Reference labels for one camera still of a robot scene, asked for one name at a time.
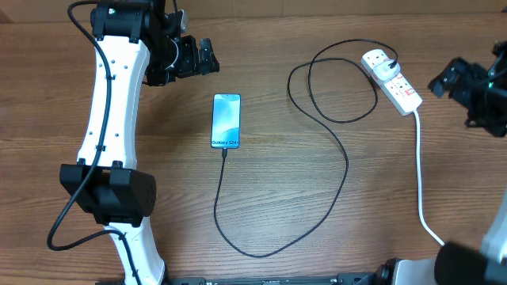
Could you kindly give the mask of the Samsung Galaxy smartphone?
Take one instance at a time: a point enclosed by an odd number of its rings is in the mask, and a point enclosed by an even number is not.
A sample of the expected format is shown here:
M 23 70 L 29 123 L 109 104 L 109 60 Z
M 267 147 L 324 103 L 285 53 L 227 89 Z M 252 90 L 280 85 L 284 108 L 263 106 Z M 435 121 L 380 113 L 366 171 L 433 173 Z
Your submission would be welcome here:
M 213 98 L 211 147 L 240 147 L 241 95 L 217 93 Z

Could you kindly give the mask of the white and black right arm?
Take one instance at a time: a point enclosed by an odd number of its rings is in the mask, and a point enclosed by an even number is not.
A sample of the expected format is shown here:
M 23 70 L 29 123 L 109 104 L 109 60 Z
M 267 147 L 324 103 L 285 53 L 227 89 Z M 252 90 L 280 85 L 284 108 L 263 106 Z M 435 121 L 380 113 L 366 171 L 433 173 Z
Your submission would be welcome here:
M 482 128 L 495 138 L 506 136 L 506 42 L 492 50 L 496 59 L 488 69 L 457 57 L 429 84 L 437 97 L 445 93 L 467 110 L 465 126 Z M 453 241 L 436 257 L 424 260 L 393 258 L 360 284 L 505 284 L 506 200 L 479 251 Z

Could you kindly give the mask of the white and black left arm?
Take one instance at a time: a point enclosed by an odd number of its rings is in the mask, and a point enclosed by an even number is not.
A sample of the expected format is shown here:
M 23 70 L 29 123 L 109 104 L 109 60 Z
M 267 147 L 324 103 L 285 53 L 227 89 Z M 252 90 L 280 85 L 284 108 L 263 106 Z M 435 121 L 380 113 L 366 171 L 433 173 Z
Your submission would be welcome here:
M 135 129 L 143 86 L 210 74 L 219 62 L 208 38 L 187 33 L 182 9 L 161 0 L 94 1 L 86 38 L 96 52 L 89 123 L 61 185 L 114 242 L 126 284 L 168 284 L 151 228 L 157 185 L 137 168 Z

